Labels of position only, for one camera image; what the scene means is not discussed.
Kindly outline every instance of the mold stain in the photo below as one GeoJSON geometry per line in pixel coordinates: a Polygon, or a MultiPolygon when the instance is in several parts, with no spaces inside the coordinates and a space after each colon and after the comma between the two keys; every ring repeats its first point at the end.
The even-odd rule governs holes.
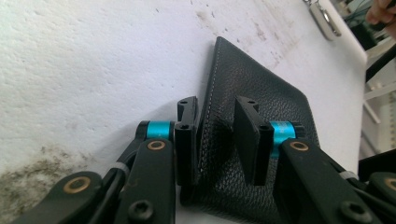
{"type": "Polygon", "coordinates": [[[254,25],[256,26],[257,37],[260,40],[265,41],[267,38],[265,37],[265,33],[262,28],[260,28],[260,25],[257,22],[254,22],[254,25]]]}
{"type": "Polygon", "coordinates": [[[92,156],[42,147],[36,160],[0,175],[0,223],[8,223],[38,204],[59,180],[85,170],[92,156]]]}

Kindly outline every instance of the leather texture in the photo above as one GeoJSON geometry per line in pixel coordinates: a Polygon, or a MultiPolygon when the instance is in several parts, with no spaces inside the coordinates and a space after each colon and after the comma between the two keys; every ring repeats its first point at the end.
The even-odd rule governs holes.
{"type": "Polygon", "coordinates": [[[306,137],[318,145],[306,97],[226,39],[218,37],[198,129],[198,184],[181,188],[181,203],[239,222],[282,223],[272,195],[277,159],[270,160],[265,186],[245,183],[233,143],[236,95],[258,102],[259,114],[264,120],[301,122],[306,137]]]}

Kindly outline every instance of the table surface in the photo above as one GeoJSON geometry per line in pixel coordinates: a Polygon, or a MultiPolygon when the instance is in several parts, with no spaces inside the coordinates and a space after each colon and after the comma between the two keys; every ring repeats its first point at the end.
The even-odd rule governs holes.
{"type": "MultiPolygon", "coordinates": [[[[356,171],[366,55],[330,2],[320,3],[341,29],[334,41],[303,1],[6,1],[0,179],[43,158],[60,175],[76,164],[104,174],[141,120],[176,120],[178,100],[202,102],[219,35],[302,91],[321,148],[356,171]]],[[[177,211],[177,223],[229,223],[177,211]]]]}

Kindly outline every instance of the hole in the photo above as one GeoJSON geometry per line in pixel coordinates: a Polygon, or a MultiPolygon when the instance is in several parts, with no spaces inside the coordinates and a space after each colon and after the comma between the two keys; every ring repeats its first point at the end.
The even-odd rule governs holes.
{"type": "Polygon", "coordinates": [[[148,206],[145,203],[138,203],[136,205],[136,208],[134,209],[134,211],[136,213],[142,214],[145,213],[148,210],[148,206]]]}
{"type": "Polygon", "coordinates": [[[309,149],[309,147],[306,144],[301,142],[291,142],[290,146],[299,151],[307,151],[309,149]]]}
{"type": "Polygon", "coordinates": [[[296,144],[294,144],[294,146],[297,148],[305,148],[305,145],[302,143],[296,143],[296,144]]]}
{"type": "Polygon", "coordinates": [[[74,181],[71,185],[70,185],[70,189],[78,189],[81,188],[82,186],[84,186],[85,184],[85,180],[84,179],[78,179],[76,181],[74,181]]]}
{"type": "Polygon", "coordinates": [[[357,213],[357,214],[359,214],[359,215],[362,215],[362,214],[364,214],[366,211],[364,211],[364,209],[360,206],[360,205],[358,205],[358,204],[355,204],[355,203],[352,203],[350,206],[349,206],[349,209],[353,212],[353,213],[357,213]]]}
{"type": "Polygon", "coordinates": [[[151,144],[152,147],[160,147],[162,144],[160,142],[153,142],[151,144]]]}
{"type": "Polygon", "coordinates": [[[270,127],[268,127],[266,125],[260,125],[260,129],[263,131],[268,131],[268,130],[270,130],[270,127]]]}

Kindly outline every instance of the screw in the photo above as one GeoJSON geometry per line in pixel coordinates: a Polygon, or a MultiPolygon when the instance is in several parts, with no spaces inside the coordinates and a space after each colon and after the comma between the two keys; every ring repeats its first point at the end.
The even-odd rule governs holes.
{"type": "Polygon", "coordinates": [[[357,223],[372,223],[373,221],[373,218],[367,209],[358,203],[348,201],[341,202],[340,209],[344,217],[347,217],[357,223]]]}
{"type": "Polygon", "coordinates": [[[154,215],[154,207],[147,200],[137,201],[128,209],[129,220],[132,223],[148,223],[154,215]]]}

